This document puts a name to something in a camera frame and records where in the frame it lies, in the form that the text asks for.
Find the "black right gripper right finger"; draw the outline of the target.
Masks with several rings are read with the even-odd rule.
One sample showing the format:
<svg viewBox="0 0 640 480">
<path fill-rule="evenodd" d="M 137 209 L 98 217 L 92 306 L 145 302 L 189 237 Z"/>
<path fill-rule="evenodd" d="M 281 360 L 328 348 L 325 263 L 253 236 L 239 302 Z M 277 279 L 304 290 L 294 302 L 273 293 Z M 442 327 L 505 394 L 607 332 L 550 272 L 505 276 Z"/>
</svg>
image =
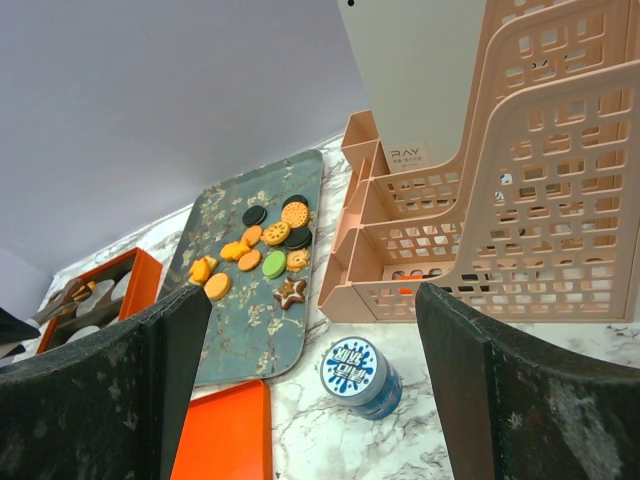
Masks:
<svg viewBox="0 0 640 480">
<path fill-rule="evenodd" d="M 636 479 L 639 371 L 418 288 L 416 318 L 457 479 Z"/>
</svg>

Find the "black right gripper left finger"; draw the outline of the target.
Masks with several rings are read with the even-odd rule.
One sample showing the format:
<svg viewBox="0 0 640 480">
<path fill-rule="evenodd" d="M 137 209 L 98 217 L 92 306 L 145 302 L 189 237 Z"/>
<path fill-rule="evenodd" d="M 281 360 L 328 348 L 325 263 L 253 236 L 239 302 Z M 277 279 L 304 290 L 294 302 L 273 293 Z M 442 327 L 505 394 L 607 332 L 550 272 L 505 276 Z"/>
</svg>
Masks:
<svg viewBox="0 0 640 480">
<path fill-rule="evenodd" d="M 169 478 L 211 309 L 191 285 L 2 368 L 2 478 Z"/>
</svg>

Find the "orange round dotted cookie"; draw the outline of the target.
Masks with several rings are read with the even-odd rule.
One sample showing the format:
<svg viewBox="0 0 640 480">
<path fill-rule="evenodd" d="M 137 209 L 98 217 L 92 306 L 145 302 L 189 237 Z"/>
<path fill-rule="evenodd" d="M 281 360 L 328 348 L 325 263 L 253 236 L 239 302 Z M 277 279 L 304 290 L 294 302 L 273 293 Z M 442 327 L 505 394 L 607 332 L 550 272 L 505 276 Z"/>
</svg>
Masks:
<svg viewBox="0 0 640 480">
<path fill-rule="evenodd" d="M 231 278 L 224 272 L 213 274 L 205 283 L 204 291 L 210 300 L 223 298 L 231 288 Z"/>
</svg>

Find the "yellow square cracker cookie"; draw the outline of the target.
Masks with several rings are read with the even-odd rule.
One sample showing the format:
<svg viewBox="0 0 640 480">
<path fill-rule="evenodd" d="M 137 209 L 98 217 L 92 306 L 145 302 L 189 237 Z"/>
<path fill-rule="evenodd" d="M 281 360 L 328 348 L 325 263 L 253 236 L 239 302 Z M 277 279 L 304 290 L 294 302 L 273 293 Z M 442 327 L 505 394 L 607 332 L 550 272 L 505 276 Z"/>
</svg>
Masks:
<svg viewBox="0 0 640 480">
<path fill-rule="evenodd" d="M 204 286 L 218 264 L 219 261 L 211 256 L 204 256 L 196 260 L 189 270 L 189 281 L 192 284 Z"/>
</svg>

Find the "metal grey-handled tongs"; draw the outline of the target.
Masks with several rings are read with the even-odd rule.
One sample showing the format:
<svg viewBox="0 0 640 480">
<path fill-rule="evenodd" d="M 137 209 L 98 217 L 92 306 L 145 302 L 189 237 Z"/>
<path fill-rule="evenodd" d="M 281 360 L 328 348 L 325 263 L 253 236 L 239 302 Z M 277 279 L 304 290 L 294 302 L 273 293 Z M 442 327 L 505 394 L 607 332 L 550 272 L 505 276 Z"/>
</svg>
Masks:
<svg viewBox="0 0 640 480">
<path fill-rule="evenodd" d="M 79 303 L 92 296 L 95 289 L 94 281 L 85 281 L 81 278 L 70 280 L 65 287 L 44 308 L 35 313 L 31 319 L 39 326 L 45 324 L 51 318 L 73 310 Z"/>
</svg>

